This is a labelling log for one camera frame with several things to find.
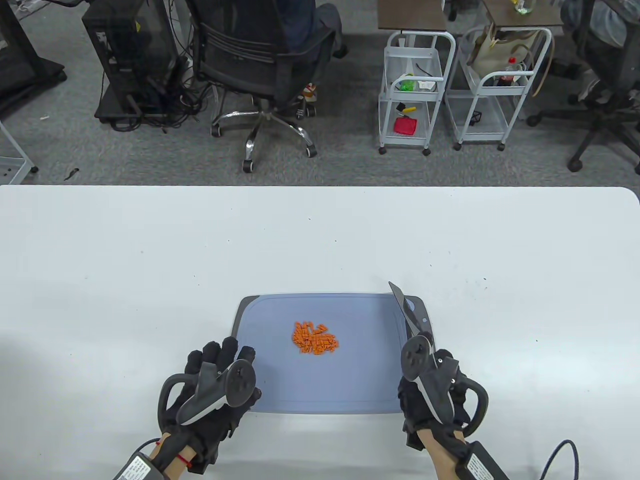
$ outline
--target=computer tower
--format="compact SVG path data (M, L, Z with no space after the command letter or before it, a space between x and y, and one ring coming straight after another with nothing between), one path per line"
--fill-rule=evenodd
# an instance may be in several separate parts
M163 0L94 0L83 24L109 79L96 117L162 113L180 65Z

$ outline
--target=hand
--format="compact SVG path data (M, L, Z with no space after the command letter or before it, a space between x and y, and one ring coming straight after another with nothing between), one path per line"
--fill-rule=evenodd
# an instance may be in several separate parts
M447 356L453 358L453 355L444 349L438 350L434 356L436 359ZM453 428L456 430L462 430L463 425L471 421L464 409L466 393L466 388L458 385L449 391L454 406ZM402 377L398 385L398 398L400 409L404 413L403 431L407 434L407 445L416 450L423 450L424 446L417 436L418 430L437 428L440 424L431 413L415 382Z
M194 350L189 354L184 372L198 374L202 362L216 364L219 371L224 371L235 360L237 349L238 343L233 337L227 337L222 342L222 348L217 342L209 342L202 351ZM244 346L237 357L253 362L255 350ZM196 452L196 457L191 462L189 471L201 474L209 464L216 462L220 442L227 437L231 438L242 416L262 396L262 392L255 388L249 400L241 406L233 408L225 404L190 425L178 426L176 414L194 393L194 385L184 385L174 404L164 413L160 428L163 433L188 434L188 445Z

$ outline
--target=power adapter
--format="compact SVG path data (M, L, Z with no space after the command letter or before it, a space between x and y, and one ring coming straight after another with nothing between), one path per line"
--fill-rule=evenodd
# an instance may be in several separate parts
M460 480L509 480L480 442L468 444L468 453L456 465Z

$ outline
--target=red object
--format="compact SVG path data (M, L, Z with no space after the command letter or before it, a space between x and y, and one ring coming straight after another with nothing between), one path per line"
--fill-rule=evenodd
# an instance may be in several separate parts
M191 468L191 462L188 461L185 457L183 457L182 455L180 455L178 453L178 455L176 455L180 460L182 460L182 462L187 466L187 468Z
M418 120L415 118L408 118L405 116L399 116L396 118L394 132L399 133L400 135L413 135L415 134L416 128L418 128Z

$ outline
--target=sneaker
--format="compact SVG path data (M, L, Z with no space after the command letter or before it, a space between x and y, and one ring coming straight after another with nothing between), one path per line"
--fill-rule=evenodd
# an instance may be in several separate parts
M308 84L302 91L302 95L304 95L307 103L315 102L317 100L316 86L312 83Z

